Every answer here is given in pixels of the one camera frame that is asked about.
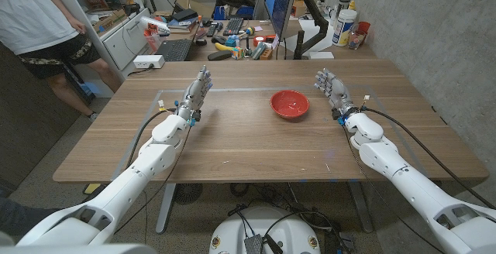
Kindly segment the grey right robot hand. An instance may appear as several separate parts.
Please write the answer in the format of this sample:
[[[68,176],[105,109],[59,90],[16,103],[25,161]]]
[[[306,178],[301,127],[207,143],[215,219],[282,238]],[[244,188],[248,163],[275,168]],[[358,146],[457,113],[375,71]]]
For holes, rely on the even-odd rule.
[[[346,120],[357,112],[358,107],[353,103],[347,87],[335,74],[324,68],[317,72],[315,79],[314,86],[329,99],[334,120]]]

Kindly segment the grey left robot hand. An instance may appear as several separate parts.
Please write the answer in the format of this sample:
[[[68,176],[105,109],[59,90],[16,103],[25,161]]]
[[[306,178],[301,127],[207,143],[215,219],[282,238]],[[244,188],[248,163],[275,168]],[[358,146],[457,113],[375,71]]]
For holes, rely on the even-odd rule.
[[[196,79],[185,89],[183,98],[179,103],[176,115],[185,120],[194,119],[199,122],[201,119],[201,106],[205,96],[212,87],[211,73],[205,65],[198,72]]]

